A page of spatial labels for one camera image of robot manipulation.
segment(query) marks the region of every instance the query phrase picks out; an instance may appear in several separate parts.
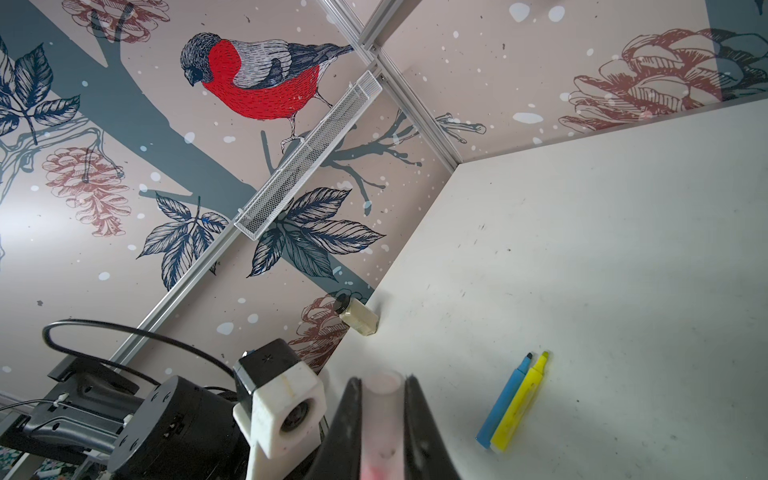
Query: camera lens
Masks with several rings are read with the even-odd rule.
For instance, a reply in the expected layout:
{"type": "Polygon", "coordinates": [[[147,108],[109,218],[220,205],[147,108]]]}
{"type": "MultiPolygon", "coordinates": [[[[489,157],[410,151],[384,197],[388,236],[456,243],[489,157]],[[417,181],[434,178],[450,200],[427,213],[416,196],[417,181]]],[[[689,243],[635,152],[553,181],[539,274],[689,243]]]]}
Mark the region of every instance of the camera lens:
{"type": "Polygon", "coordinates": [[[301,422],[304,421],[307,414],[309,413],[310,404],[304,400],[299,405],[297,405],[296,408],[290,411],[286,419],[283,421],[283,424],[280,426],[280,431],[285,433],[292,432],[298,428],[299,425],[301,425],[301,422]]]}

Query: red pine cone illustration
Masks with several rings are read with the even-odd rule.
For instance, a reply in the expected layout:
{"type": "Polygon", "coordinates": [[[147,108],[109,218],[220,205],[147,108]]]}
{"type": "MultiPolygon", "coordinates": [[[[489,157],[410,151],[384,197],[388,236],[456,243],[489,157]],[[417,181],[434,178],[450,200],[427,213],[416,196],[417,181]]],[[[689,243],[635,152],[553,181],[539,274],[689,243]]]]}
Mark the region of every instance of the red pine cone illustration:
{"type": "Polygon", "coordinates": [[[315,373],[320,373],[349,329],[333,310],[335,300],[333,295],[315,299],[301,313],[302,323],[296,330],[301,337],[288,342],[298,346],[293,349],[315,373]]]}
{"type": "Polygon", "coordinates": [[[94,237],[124,235],[120,219],[131,214],[128,200],[118,192],[121,175],[114,165],[97,151],[59,148],[43,162],[49,173],[47,185],[56,197],[67,197],[67,205],[80,208],[75,214],[82,223],[96,227],[94,237]]]}
{"type": "Polygon", "coordinates": [[[600,78],[574,78],[578,117],[560,123],[596,131],[768,91],[766,54],[768,41],[755,34],[707,28],[642,35],[600,67],[600,78]]]}
{"type": "Polygon", "coordinates": [[[149,40],[150,31],[157,28],[158,21],[170,20],[165,13],[168,4],[163,0],[64,0],[61,7],[92,35],[127,43],[149,40]],[[91,21],[92,12],[98,22],[91,21]],[[124,14],[127,17],[118,35],[118,23],[124,14]]]}

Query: small bottle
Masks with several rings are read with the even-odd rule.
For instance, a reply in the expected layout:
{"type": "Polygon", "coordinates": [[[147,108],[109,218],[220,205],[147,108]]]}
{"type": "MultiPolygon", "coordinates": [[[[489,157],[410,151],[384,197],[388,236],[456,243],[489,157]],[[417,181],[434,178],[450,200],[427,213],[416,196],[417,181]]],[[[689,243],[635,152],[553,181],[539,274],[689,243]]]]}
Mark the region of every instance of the small bottle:
{"type": "Polygon", "coordinates": [[[339,314],[339,318],[357,330],[364,336],[376,333],[379,328],[379,316],[369,310],[369,308],[346,293],[342,293],[333,303],[333,309],[339,314]]]}

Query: red breast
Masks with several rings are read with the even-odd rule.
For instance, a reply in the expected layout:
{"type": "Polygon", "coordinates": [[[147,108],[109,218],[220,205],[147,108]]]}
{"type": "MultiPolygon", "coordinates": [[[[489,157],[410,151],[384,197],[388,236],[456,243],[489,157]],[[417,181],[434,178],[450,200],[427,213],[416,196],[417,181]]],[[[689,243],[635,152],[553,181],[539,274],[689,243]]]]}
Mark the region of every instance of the red breast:
{"type": "Polygon", "coordinates": [[[319,65],[308,68],[298,77],[272,88],[246,90],[233,83],[240,71],[240,56],[227,40],[222,40],[208,54],[214,81],[203,83],[212,94],[238,114],[257,120],[290,118],[317,92],[319,65]]]}

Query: red bird illustration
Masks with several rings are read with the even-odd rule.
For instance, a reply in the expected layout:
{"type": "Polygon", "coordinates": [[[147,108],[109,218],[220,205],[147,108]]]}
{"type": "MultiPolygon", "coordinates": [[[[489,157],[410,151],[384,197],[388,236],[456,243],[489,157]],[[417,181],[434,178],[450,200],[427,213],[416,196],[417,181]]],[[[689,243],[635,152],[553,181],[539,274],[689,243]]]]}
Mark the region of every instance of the red bird illustration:
{"type": "Polygon", "coordinates": [[[284,40],[225,40],[212,33],[192,37],[181,52],[184,76],[195,85],[198,81],[224,104],[248,118],[273,120],[287,118],[290,137],[296,136],[296,113],[310,98],[319,98],[332,107],[317,91],[323,73],[351,46],[301,45],[284,40]]]}

